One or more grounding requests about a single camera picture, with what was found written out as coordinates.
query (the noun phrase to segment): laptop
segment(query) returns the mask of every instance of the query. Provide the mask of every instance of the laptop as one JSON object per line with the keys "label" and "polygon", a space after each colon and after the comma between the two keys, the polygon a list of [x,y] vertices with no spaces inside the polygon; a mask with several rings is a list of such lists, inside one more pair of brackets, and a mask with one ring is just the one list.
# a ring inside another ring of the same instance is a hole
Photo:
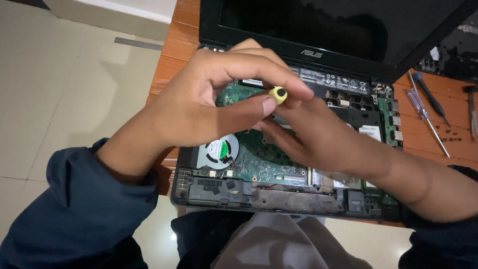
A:
{"label": "laptop", "polygon": [[[276,52],[351,128],[402,150],[393,83],[473,13],[477,3],[203,0],[199,48],[226,51],[255,39]],[[262,90],[259,80],[235,80],[219,94],[216,106]],[[271,118],[293,132],[278,115]],[[404,210],[366,180],[294,162],[255,130],[180,148],[171,202],[397,222]]]}

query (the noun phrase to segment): usb port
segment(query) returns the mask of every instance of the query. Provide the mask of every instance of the usb port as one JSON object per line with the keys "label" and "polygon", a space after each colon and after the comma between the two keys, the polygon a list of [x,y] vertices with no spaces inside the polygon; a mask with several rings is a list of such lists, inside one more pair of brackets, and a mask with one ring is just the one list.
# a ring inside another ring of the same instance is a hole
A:
{"label": "usb port", "polygon": [[403,135],[400,131],[392,131],[393,139],[403,141]]}
{"label": "usb port", "polygon": [[400,119],[400,117],[392,116],[391,117],[391,123],[393,125],[400,126],[402,124],[402,120]]}

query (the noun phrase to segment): battery label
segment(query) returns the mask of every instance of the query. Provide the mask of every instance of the battery label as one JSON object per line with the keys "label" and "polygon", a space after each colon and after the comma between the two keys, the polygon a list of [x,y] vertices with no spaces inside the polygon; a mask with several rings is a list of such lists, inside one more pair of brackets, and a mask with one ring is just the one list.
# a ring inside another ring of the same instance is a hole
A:
{"label": "battery label", "polygon": [[300,78],[303,81],[308,82],[315,80],[316,84],[332,89],[339,89],[364,95],[370,94],[369,83],[354,78],[346,78],[332,73],[312,71],[305,68],[301,68]]}

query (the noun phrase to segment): wooden table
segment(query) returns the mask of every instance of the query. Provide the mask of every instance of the wooden table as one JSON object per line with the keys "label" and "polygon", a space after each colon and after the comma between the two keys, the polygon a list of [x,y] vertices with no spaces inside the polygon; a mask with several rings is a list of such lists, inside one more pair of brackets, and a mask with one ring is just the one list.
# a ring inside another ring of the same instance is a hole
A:
{"label": "wooden table", "polygon": [[[146,103],[156,98],[156,95],[161,92],[169,80],[184,67],[199,45],[198,36],[199,0],[178,0]],[[403,132],[404,151],[444,165],[456,164],[478,170],[478,145],[471,140],[468,95],[462,90],[462,86],[470,84],[425,73],[423,77],[430,91],[443,106],[447,119],[452,125],[452,127],[448,127],[443,119],[433,111],[429,103],[425,102],[432,124],[440,137],[446,139],[444,145],[451,158],[444,157],[428,124],[418,118],[404,93],[405,89],[412,87],[406,75],[393,85],[402,118],[400,131]],[[422,93],[420,95],[425,101],[425,96]],[[475,106],[478,107],[478,99],[476,100]],[[174,171],[177,156],[178,149],[176,148],[166,156],[162,165]],[[170,195],[173,176],[174,173],[170,175],[168,182],[166,179],[161,182],[161,194]]]}

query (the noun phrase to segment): phillips screwdriver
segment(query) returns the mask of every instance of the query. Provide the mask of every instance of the phillips screwdriver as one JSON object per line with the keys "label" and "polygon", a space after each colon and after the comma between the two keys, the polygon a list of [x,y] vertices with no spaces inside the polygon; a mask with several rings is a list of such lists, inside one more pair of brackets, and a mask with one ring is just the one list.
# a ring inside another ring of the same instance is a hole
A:
{"label": "phillips screwdriver", "polygon": [[418,84],[420,85],[420,87],[424,91],[426,97],[428,98],[430,104],[432,105],[433,110],[435,110],[435,112],[445,120],[446,124],[451,127],[450,123],[448,123],[448,120],[445,117],[445,111],[443,111],[442,106],[435,99],[435,97],[433,97],[432,93],[430,92],[430,90],[426,86],[425,82],[423,81],[422,74],[420,72],[413,73],[412,74],[412,82],[413,82],[413,80],[418,82]]}
{"label": "phillips screwdriver", "polygon": [[413,82],[413,80],[412,80],[412,84],[413,84],[413,89],[406,90],[405,92],[407,93],[408,97],[412,101],[413,106],[415,107],[415,109],[418,112],[418,115],[420,115],[420,118],[422,120],[426,120],[428,122],[428,125],[430,125],[430,128],[432,128],[432,131],[435,134],[435,137],[438,140],[438,143],[440,144],[442,150],[445,152],[446,156],[448,158],[450,158],[450,155],[448,154],[448,151],[446,151],[446,148],[443,145],[442,140],[440,139],[440,137],[436,133],[435,129],[433,128],[432,123],[429,120],[430,116],[428,116],[428,113],[425,110],[425,106],[423,105],[422,100],[420,100],[420,97],[418,96],[417,88],[415,87],[415,83]]}

